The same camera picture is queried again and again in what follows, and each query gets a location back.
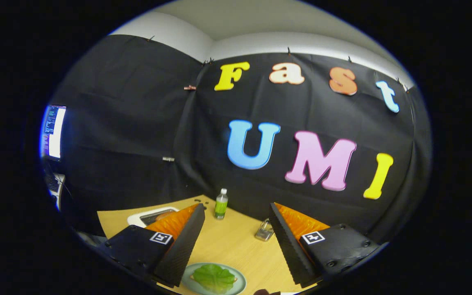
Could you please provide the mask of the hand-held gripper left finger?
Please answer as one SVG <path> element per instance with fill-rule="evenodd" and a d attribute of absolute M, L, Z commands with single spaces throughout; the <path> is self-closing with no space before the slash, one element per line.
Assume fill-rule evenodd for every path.
<path fill-rule="evenodd" d="M 196 203 L 149 226 L 127 226 L 99 245 L 99 254 L 148 284 L 178 287 L 204 220 L 204 205 Z"/>

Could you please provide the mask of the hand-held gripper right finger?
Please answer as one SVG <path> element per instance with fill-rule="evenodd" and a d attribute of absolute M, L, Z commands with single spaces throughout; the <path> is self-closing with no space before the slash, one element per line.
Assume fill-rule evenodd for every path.
<path fill-rule="evenodd" d="M 328 226 L 287 206 L 270 204 L 270 223 L 295 284 L 328 284 L 386 248 L 351 226 Z"/>

